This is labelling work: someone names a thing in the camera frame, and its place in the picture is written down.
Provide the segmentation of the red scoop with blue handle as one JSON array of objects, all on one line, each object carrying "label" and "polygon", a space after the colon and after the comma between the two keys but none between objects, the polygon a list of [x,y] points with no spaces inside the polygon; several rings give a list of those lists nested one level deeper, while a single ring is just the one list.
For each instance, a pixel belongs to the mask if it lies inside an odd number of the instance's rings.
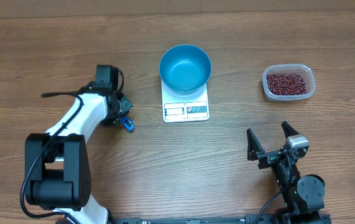
[{"label": "red scoop with blue handle", "polygon": [[128,116],[123,116],[121,118],[121,124],[126,128],[126,130],[130,133],[134,132],[135,126],[131,119]]}]

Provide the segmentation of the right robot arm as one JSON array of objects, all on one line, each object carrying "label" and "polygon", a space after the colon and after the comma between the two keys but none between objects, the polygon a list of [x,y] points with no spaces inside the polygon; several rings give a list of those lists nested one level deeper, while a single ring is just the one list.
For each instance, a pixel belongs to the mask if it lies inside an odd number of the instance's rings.
[{"label": "right robot arm", "polygon": [[286,138],[280,149],[266,152],[251,129],[247,130],[247,159],[258,161],[259,169],[271,168],[279,191],[256,215],[246,215],[245,222],[254,223],[331,223],[325,207],[325,181],[318,175],[301,176],[296,163],[308,151],[309,141],[288,122],[281,124]]}]

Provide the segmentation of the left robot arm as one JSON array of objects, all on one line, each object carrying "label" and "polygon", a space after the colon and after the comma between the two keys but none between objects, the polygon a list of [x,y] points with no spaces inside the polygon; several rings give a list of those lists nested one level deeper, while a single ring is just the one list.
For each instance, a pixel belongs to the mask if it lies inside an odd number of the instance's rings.
[{"label": "left robot arm", "polygon": [[86,143],[98,125],[117,126],[132,108],[116,81],[93,81],[65,95],[75,99],[64,117],[25,140],[25,177],[19,203],[35,219],[61,215],[68,223],[114,223],[91,194]]}]

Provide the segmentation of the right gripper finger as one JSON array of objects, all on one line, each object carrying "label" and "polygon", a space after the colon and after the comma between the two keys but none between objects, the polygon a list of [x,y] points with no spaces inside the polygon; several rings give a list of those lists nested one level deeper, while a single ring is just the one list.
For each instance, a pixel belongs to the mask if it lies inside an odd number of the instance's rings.
[{"label": "right gripper finger", "polygon": [[256,135],[253,133],[252,129],[247,130],[247,160],[256,161],[265,153],[260,142],[258,141]]},{"label": "right gripper finger", "polygon": [[295,136],[299,134],[299,132],[296,131],[294,128],[292,128],[287,121],[283,121],[281,127],[284,131],[284,135],[286,139],[289,138],[290,136]]}]

